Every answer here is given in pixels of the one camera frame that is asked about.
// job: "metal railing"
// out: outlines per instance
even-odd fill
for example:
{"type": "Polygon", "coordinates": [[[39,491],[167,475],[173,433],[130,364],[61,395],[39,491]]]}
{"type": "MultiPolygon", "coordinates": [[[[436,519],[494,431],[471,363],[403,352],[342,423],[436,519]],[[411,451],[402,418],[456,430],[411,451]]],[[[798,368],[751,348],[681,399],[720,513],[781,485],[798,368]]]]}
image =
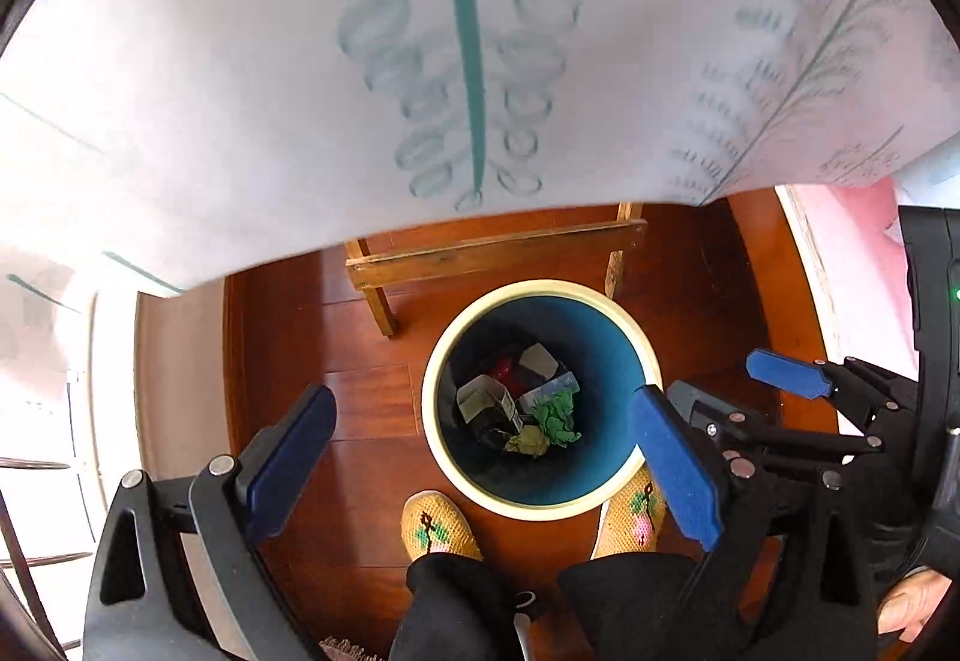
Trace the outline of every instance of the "metal railing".
{"type": "MultiPolygon", "coordinates": [[[[0,469],[30,469],[30,471],[59,471],[60,469],[69,469],[67,463],[59,463],[49,460],[25,460],[23,458],[0,457],[0,469]]],[[[20,583],[20,590],[23,591],[24,599],[27,602],[27,609],[30,610],[34,623],[55,650],[59,652],[62,658],[66,658],[66,650],[73,650],[80,646],[80,640],[70,640],[69,642],[59,643],[54,633],[50,619],[40,600],[40,593],[37,592],[37,584],[30,573],[30,569],[35,566],[51,566],[53,564],[67,563],[77,561],[81,558],[88,558],[92,552],[66,552],[59,555],[42,555],[28,558],[23,554],[23,548],[20,540],[16,537],[16,530],[13,529],[13,521],[10,517],[10,511],[7,509],[7,503],[3,498],[3,491],[0,490],[0,534],[7,545],[10,558],[0,558],[0,570],[13,569],[16,579],[20,583]]]]}

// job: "green stripe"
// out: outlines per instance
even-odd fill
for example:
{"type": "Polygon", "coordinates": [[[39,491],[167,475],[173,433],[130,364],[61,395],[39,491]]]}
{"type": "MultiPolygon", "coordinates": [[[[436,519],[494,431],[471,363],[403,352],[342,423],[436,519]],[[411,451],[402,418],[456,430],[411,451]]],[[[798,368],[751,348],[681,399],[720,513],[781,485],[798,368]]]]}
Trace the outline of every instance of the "green stripe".
{"type": "Polygon", "coordinates": [[[104,255],[106,255],[107,258],[110,258],[111,260],[113,260],[113,262],[120,263],[120,265],[122,265],[124,268],[128,268],[131,271],[140,274],[141,277],[144,277],[144,279],[150,279],[151,282],[156,282],[157,284],[160,284],[161,287],[166,287],[171,292],[175,292],[178,295],[182,295],[183,293],[186,292],[186,290],[181,290],[181,288],[179,287],[174,287],[173,284],[168,284],[163,279],[159,279],[158,277],[155,277],[153,274],[147,271],[144,271],[142,268],[137,268],[136,265],[133,265],[133,263],[131,263],[130,260],[125,260],[120,255],[117,255],[117,253],[115,252],[104,252],[104,255]]]}
{"type": "Polygon", "coordinates": [[[877,156],[877,154],[880,154],[880,151],[883,151],[884,149],[887,148],[887,146],[890,146],[890,144],[892,144],[892,143],[894,142],[894,140],[896,139],[896,137],[897,137],[898,135],[900,135],[901,132],[903,132],[903,131],[904,131],[904,125],[900,125],[899,127],[897,127],[896,130],[894,130],[894,134],[891,135],[889,138],[887,138],[887,139],[883,142],[883,145],[880,146],[880,149],[877,149],[876,151],[874,151],[874,152],[873,152],[872,154],[870,154],[869,156],[866,156],[866,157],[864,157],[863,159],[861,159],[861,161],[859,161],[858,163],[856,163],[856,165],[854,165],[853,168],[851,168],[850,170],[846,171],[846,173],[843,173],[843,174],[841,174],[841,175],[838,175],[837,178],[834,178],[833,183],[835,184],[835,183],[837,183],[837,181],[840,181],[842,178],[846,178],[848,175],[851,175],[851,173],[853,173],[853,171],[857,170],[858,168],[863,167],[866,163],[870,162],[870,160],[872,160],[875,156],[877,156]]]}
{"type": "Polygon", "coordinates": [[[477,0],[453,0],[460,38],[460,58],[467,88],[467,115],[473,160],[473,189],[480,191],[487,161],[487,104],[483,86],[483,56],[480,53],[480,24],[477,0]]]}
{"type": "Polygon", "coordinates": [[[757,135],[754,136],[754,139],[747,144],[747,148],[744,149],[743,154],[741,154],[736,162],[733,163],[731,169],[723,175],[723,178],[721,178],[720,181],[717,181],[717,185],[711,191],[709,191],[709,195],[707,195],[707,197],[701,201],[701,205],[712,198],[720,190],[720,188],[727,183],[727,180],[731,178],[733,172],[740,167],[741,162],[743,162],[747,158],[747,155],[750,154],[752,148],[757,146],[757,142],[763,137],[763,133],[766,132],[770,125],[773,124],[774,120],[776,120],[776,118],[779,116],[779,113],[784,110],[786,104],[789,103],[791,98],[793,98],[795,93],[797,93],[797,90],[803,86],[803,82],[805,82],[806,77],[810,75],[810,71],[817,66],[817,64],[820,62],[820,58],[822,58],[826,52],[827,47],[832,44],[833,39],[837,36],[837,32],[839,32],[840,28],[846,23],[848,16],[850,16],[851,12],[853,11],[853,6],[856,5],[856,1],[857,0],[848,0],[846,7],[844,7],[843,11],[837,17],[836,22],[830,28],[830,31],[827,33],[827,35],[824,36],[823,42],[819,45],[813,57],[810,58],[810,62],[808,62],[806,67],[803,68],[803,73],[800,73],[800,76],[797,77],[797,80],[793,83],[793,86],[790,87],[790,91],[786,93],[786,97],[784,97],[779,106],[776,107],[776,110],[770,114],[770,117],[767,119],[767,121],[763,123],[763,127],[760,127],[760,132],[757,132],[757,135]]]}
{"type": "Polygon", "coordinates": [[[37,290],[35,286],[30,284],[29,282],[24,282],[24,280],[18,277],[17,274],[7,274],[7,279],[10,282],[13,282],[14,284],[19,284],[21,287],[23,287],[23,289],[28,290],[29,292],[32,292],[35,296],[39,296],[40,298],[43,298],[45,301],[50,301],[50,303],[53,303],[54,306],[62,306],[63,308],[69,309],[70,311],[76,311],[78,314],[81,313],[80,309],[76,309],[73,306],[68,306],[66,303],[61,303],[56,298],[51,298],[45,292],[42,292],[41,290],[37,290]]]}
{"type": "Polygon", "coordinates": [[[27,108],[27,106],[24,106],[23,103],[18,103],[16,100],[13,100],[13,98],[11,98],[10,95],[6,95],[3,92],[0,92],[0,98],[3,98],[11,106],[15,106],[19,108],[21,111],[27,114],[27,116],[33,117],[35,120],[37,120],[37,122],[42,122],[42,124],[47,125],[47,127],[50,127],[51,130],[54,130],[55,132],[59,132],[59,134],[62,135],[64,138],[69,138],[71,141],[73,141],[76,144],[80,144],[80,146],[83,146],[85,149],[90,149],[90,151],[99,151],[100,154],[104,154],[103,149],[98,149],[97,146],[94,146],[93,144],[89,144],[87,141],[80,140],[80,138],[78,138],[76,135],[71,135],[69,132],[64,130],[64,128],[61,127],[60,125],[55,125],[54,122],[51,122],[49,119],[45,119],[45,117],[40,116],[40,114],[36,113],[35,111],[31,111],[30,108],[27,108]]]}

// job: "yellow slipper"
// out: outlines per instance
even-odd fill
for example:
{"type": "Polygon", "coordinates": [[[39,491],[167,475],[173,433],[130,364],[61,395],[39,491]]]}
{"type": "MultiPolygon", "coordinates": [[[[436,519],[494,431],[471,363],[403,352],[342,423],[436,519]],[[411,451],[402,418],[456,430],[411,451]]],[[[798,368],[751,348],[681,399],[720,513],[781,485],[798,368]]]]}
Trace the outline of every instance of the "yellow slipper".
{"type": "Polygon", "coordinates": [[[451,552],[483,560],[467,518],[453,501],[436,490],[424,490],[407,498],[400,519],[400,536],[411,561],[429,552],[451,552]]]}
{"type": "Polygon", "coordinates": [[[590,559],[618,552],[654,551],[665,516],[664,494],[644,464],[622,490],[604,503],[590,559]]]}

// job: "rug fringe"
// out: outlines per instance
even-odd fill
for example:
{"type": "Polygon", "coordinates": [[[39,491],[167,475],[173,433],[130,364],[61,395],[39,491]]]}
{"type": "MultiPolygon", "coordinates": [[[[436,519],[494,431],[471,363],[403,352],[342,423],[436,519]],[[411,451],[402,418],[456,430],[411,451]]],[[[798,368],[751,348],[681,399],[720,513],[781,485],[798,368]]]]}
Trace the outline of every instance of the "rug fringe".
{"type": "Polygon", "coordinates": [[[381,659],[376,655],[367,655],[366,650],[360,647],[360,645],[354,645],[352,642],[346,639],[336,639],[334,637],[328,637],[320,643],[321,648],[330,648],[330,650],[339,650],[340,653],[347,653],[350,658],[355,658],[356,661],[381,661],[381,659]]]}

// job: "finger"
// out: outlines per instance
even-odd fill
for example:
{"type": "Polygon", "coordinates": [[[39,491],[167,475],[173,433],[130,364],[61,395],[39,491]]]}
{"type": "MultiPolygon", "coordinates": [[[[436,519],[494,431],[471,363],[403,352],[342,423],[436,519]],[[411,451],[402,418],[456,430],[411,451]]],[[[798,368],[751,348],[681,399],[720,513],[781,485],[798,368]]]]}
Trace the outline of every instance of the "finger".
{"type": "MultiPolygon", "coordinates": [[[[904,579],[890,592],[880,607],[877,630],[885,634],[909,628],[909,634],[915,638],[947,594],[949,586],[949,579],[933,571],[916,573],[904,579]]],[[[901,637],[904,642],[911,641],[904,637],[901,637]]]]}
{"type": "Polygon", "coordinates": [[[925,624],[920,621],[914,621],[904,629],[904,633],[899,636],[899,640],[901,642],[913,642],[920,636],[920,631],[923,631],[924,626],[925,624]]]}

